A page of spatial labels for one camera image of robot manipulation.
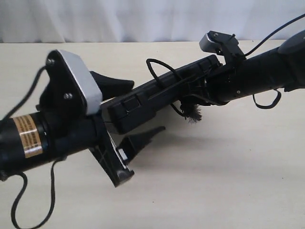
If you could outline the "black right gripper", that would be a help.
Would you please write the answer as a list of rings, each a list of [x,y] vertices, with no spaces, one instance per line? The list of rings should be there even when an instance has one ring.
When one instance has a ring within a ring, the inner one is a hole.
[[[208,67],[202,67],[194,79],[188,82],[188,94],[185,100],[199,105],[226,105],[231,99],[221,97],[221,93],[228,93],[234,99],[236,93],[229,92],[228,86],[233,83],[236,68],[245,60],[245,55],[239,47],[235,34],[217,32],[215,42],[221,49],[212,53],[210,58],[215,60]]]

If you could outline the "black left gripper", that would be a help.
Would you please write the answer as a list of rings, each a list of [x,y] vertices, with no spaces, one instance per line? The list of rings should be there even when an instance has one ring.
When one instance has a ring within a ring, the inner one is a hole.
[[[94,71],[90,73],[103,93],[128,93],[134,87],[132,80],[115,79]],[[52,108],[50,98],[47,84],[37,109],[49,128],[54,151],[70,155],[89,149],[115,187],[132,178],[134,171],[127,165],[155,135],[166,129],[165,126],[158,126],[142,133],[126,135],[117,148],[107,131],[100,108],[96,114],[89,116],[76,119],[64,117]]]

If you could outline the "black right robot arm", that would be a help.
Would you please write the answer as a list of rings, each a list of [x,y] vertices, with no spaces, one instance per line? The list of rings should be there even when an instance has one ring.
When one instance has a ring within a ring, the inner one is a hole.
[[[225,105],[232,100],[283,88],[285,92],[305,87],[305,32],[301,31],[279,47],[246,58],[236,38],[221,33],[206,34],[203,51],[220,54],[225,64],[209,67],[188,83],[184,100],[199,105]]]

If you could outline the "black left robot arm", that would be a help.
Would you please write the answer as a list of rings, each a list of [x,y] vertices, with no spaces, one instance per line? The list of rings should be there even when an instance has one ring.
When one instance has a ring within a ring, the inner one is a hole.
[[[42,70],[50,80],[37,112],[0,122],[1,180],[89,149],[115,187],[128,181],[128,164],[164,130],[129,134],[155,116],[133,81],[90,71],[64,50],[51,51]]]

